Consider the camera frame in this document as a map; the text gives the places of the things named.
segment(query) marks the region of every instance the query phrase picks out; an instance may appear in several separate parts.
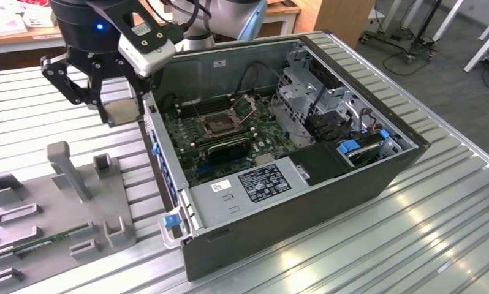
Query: gray stand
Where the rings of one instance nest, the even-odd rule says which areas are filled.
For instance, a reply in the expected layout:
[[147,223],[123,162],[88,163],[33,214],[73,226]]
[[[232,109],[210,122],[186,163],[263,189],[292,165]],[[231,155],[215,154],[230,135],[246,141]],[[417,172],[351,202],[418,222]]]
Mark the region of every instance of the gray stand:
[[55,175],[0,176],[0,293],[9,293],[135,244],[119,162],[75,168],[67,142],[47,146]]

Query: motherboard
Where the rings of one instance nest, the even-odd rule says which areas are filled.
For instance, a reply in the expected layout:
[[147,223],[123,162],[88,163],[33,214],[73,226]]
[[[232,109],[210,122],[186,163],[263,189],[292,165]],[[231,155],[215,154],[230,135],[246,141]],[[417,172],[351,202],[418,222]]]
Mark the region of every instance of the motherboard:
[[190,186],[266,164],[295,150],[271,111],[272,97],[243,94],[163,114]]

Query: gray floor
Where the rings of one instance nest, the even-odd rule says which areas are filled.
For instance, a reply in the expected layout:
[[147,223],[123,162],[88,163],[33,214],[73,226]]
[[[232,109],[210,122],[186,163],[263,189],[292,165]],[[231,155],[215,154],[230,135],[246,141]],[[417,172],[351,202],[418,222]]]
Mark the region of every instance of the gray floor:
[[[387,11],[393,0],[377,0],[378,9]],[[411,0],[402,1],[395,19],[401,19]],[[417,34],[429,4],[423,3],[411,23]],[[433,36],[447,12],[438,10],[426,32]],[[358,45],[362,56],[397,81],[417,99],[451,124],[459,132],[489,153],[489,89],[481,80],[482,66],[478,64],[470,73],[462,71],[466,63],[482,46],[477,37],[483,31],[481,24],[457,17],[437,44],[438,54],[433,61],[413,76],[401,77],[382,66],[383,59],[399,52],[397,48],[383,45],[377,40]],[[405,64],[405,59],[395,58],[387,66],[397,72],[410,72],[421,64]]]

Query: barcode sticker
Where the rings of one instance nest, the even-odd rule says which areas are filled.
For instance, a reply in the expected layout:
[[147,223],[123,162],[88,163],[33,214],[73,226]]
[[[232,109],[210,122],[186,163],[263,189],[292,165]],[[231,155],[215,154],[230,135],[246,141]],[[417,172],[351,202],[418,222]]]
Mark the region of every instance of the barcode sticker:
[[61,34],[53,34],[53,35],[32,36],[32,39],[55,39],[61,37],[63,37]]
[[219,192],[224,189],[228,189],[231,187],[230,181],[226,179],[224,181],[216,182],[212,184],[212,190],[214,192]]
[[223,67],[223,66],[227,66],[227,61],[224,59],[214,61],[214,68]]

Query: wooden desk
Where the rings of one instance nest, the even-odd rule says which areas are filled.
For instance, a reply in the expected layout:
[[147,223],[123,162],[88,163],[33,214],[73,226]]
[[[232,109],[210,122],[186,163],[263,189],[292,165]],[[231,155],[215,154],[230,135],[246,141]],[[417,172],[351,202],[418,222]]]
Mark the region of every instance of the wooden desk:
[[351,47],[362,34],[375,0],[292,0],[302,12],[294,32],[330,32]]
[[59,28],[28,28],[28,32],[0,37],[0,53],[63,46]]
[[[263,22],[264,27],[267,28],[267,24],[270,23],[280,23],[280,32],[275,34],[272,33],[272,30],[268,29],[268,32],[266,34],[263,33],[262,36],[291,34],[299,12],[300,9],[298,7],[286,7],[282,3],[270,4],[267,8],[267,17]],[[29,28],[25,33],[0,37],[0,53],[59,46],[64,46],[64,41],[57,27]]]

